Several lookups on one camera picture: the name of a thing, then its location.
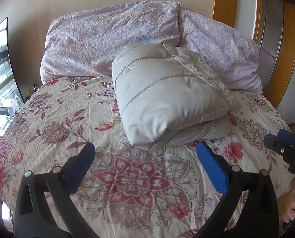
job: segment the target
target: bedsheet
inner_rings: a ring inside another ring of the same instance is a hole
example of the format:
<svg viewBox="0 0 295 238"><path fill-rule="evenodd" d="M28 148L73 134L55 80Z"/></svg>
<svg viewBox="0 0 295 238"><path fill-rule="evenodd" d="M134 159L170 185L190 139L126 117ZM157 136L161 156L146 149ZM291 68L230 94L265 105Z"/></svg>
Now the bedsheet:
<svg viewBox="0 0 295 238"><path fill-rule="evenodd" d="M242 104L229 114L232 133L207 144L244 171L267 169L279 197L293 175L263 138L288 126L263 96L232 92ZM67 76L37 90L0 142L0 197L14 210L25 171L62 166L88 141L96 158L71 199L102 238L192 237L221 198L196 156L197 141L149 151L129 144L110 76ZM227 228L235 225L246 196ZM46 197L57 224L66 229L51 195Z"/></svg>

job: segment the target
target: metal screw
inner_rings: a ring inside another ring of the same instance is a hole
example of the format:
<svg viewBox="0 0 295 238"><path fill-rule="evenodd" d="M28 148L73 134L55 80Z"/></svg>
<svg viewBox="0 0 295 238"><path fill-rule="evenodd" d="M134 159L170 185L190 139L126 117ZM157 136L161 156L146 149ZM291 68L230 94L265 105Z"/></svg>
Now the metal screw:
<svg viewBox="0 0 295 238"><path fill-rule="evenodd" d="M239 172L239 171L240 171L240 167L237 166L237 165L233 165L233 166L231 167L231 170L233 170L234 172Z"/></svg>
<svg viewBox="0 0 295 238"><path fill-rule="evenodd" d="M61 167L60 167L60 166L55 166L55 167L52 169L52 172L56 174L56 173L59 173L60 170L61 170Z"/></svg>
<svg viewBox="0 0 295 238"><path fill-rule="evenodd" d="M29 170L26 171L26 172L24 173L24 176L25 176L25 177L28 177L28 176L30 176L30 175L31 175L31 171L29 171Z"/></svg>
<svg viewBox="0 0 295 238"><path fill-rule="evenodd" d="M264 176L268 176L269 172L266 170L266 169L262 169L261 170L261 173L264 175Z"/></svg>

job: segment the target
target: pillow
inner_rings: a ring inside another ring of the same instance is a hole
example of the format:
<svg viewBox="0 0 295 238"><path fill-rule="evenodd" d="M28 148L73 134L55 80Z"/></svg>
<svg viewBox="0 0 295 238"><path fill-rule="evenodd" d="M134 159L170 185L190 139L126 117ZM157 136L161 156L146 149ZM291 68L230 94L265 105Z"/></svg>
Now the pillow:
<svg viewBox="0 0 295 238"><path fill-rule="evenodd" d="M262 94L261 80L256 73L259 46L251 38L188 10L180 10L179 30L178 46L205 56L228 88Z"/></svg>
<svg viewBox="0 0 295 238"><path fill-rule="evenodd" d="M46 36L42 82L63 75L111 75L113 59L128 45L178 45L178 12L177 2L140 1L54 19Z"/></svg>
<svg viewBox="0 0 295 238"><path fill-rule="evenodd" d="M225 137L227 112L241 108L206 59L180 47L127 47L112 80L126 136L141 149Z"/></svg>

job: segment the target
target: tv screen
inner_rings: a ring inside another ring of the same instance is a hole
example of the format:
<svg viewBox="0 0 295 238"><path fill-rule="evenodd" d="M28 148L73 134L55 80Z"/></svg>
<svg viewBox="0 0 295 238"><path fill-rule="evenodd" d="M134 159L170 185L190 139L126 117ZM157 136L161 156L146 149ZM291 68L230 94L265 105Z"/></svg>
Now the tv screen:
<svg viewBox="0 0 295 238"><path fill-rule="evenodd" d="M7 24L7 18L0 24L0 135L5 132L12 117L24 105L10 64Z"/></svg>

